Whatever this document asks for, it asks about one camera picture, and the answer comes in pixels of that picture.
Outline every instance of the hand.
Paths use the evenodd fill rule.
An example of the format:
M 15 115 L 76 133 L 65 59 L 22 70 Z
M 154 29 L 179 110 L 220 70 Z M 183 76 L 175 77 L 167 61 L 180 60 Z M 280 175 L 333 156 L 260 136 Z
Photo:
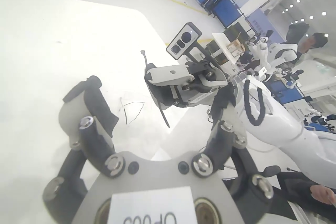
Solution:
M 317 200 L 327 205 L 336 203 L 335 193 L 328 187 L 323 185 L 312 185 L 310 187 L 312 196 Z

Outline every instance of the cable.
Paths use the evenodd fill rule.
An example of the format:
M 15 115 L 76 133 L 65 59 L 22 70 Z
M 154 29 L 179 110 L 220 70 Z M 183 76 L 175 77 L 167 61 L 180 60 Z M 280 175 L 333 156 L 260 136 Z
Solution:
M 263 99 L 263 91 L 260 87 L 257 88 L 258 101 L 260 105 L 260 113 L 259 113 L 258 119 L 255 119 L 251 111 L 249 86 L 250 86 L 250 80 L 246 78 L 244 89 L 243 89 L 244 106 L 245 106 L 246 115 L 247 115 L 248 120 L 253 126 L 260 126 L 265 118 L 265 113 L 266 113 L 266 108 L 265 108 L 264 99 Z
M 202 150 L 202 149 L 204 149 L 206 146 L 204 146 L 204 147 L 202 147 L 199 151 L 198 151 L 198 153 Z
M 144 107 L 144 105 L 145 105 L 145 102 L 133 102 L 133 103 L 143 103 L 143 106 L 141 107 L 141 109 L 140 109 L 140 111 L 139 111 L 139 113 L 138 113 L 138 115 L 130 122 L 130 124 L 139 116 L 139 114 L 140 114 L 140 112 L 142 111 L 142 109 L 143 109 L 143 107 Z
M 137 116 L 136 116 L 136 117 L 129 123 L 129 124 L 131 124 L 131 123 L 132 123 L 132 122 L 139 116 L 140 112 L 142 111 L 142 109 L 143 109 L 143 107 L 144 107 L 144 105 L 145 105 L 145 102 L 131 102 L 131 103 L 128 103 L 128 104 L 126 104 L 126 105 L 123 105 L 123 102 L 122 102 L 122 98 L 121 98 L 121 97 L 120 97 L 120 103 L 121 103 L 122 108 L 123 108 L 124 113 L 125 113 L 125 121 L 126 121 L 126 125 L 127 125 L 127 114 L 126 114 L 125 106 L 130 105 L 130 104 L 133 104 L 133 103 L 142 103 L 142 104 L 143 104 L 143 106 L 141 107 L 141 109 L 140 109 L 138 115 L 137 115 Z

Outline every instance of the white table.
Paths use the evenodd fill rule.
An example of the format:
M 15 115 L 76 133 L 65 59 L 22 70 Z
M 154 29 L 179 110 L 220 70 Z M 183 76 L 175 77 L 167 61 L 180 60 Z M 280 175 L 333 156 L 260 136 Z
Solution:
M 2 223 L 53 223 L 42 191 L 70 148 L 58 124 L 62 98 L 91 75 L 120 120 L 117 151 L 152 158 L 187 109 L 165 111 L 166 127 L 144 82 L 144 49 L 156 66 L 177 64 L 143 14 L 133 9 L 77 0 L 0 0 Z M 144 101 L 125 124 L 123 103 Z M 128 105 L 134 118 L 140 104 Z M 87 185 L 97 171 L 85 166 Z
M 212 36 L 215 39 L 215 42 L 217 43 L 218 47 L 221 49 L 221 51 L 229 60 L 228 62 L 222 65 L 222 68 L 231 75 L 239 72 L 240 69 L 236 64 L 237 60 L 239 59 L 239 56 L 234 57 L 228 50 L 228 45 L 231 43 L 230 40 L 223 33 L 213 33 Z

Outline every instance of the cardboard box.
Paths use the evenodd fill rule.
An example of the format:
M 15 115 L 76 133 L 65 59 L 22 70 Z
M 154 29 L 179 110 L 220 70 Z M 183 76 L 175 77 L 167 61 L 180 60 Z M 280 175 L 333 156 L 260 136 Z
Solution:
M 227 48 L 229 50 L 229 52 L 232 54 L 233 57 L 237 57 L 241 54 L 243 54 L 245 52 L 245 47 L 244 45 L 242 45 L 240 42 L 239 42 L 239 36 L 240 36 L 240 33 L 238 34 L 236 40 L 234 40 L 233 42 L 231 42 Z

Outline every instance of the gray metal plate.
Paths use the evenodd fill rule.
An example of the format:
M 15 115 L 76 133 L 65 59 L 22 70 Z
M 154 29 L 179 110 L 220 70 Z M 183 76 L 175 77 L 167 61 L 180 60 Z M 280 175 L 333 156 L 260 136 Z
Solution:
M 197 177 L 191 169 L 191 160 L 197 152 L 188 152 L 179 158 L 164 162 L 154 162 L 137 157 L 130 152 L 120 152 L 125 158 L 124 172 L 115 179 L 99 175 L 83 200 L 72 224 L 94 223 L 99 207 L 111 198 L 112 194 L 152 189 L 190 186 L 194 200 L 203 197 L 210 200 L 221 216 L 222 223 L 244 224 L 230 193 L 221 178 L 214 174 L 208 178 Z M 128 173 L 128 165 L 137 161 L 139 171 L 135 175 Z M 182 175 L 178 170 L 180 161 L 189 164 L 190 171 Z

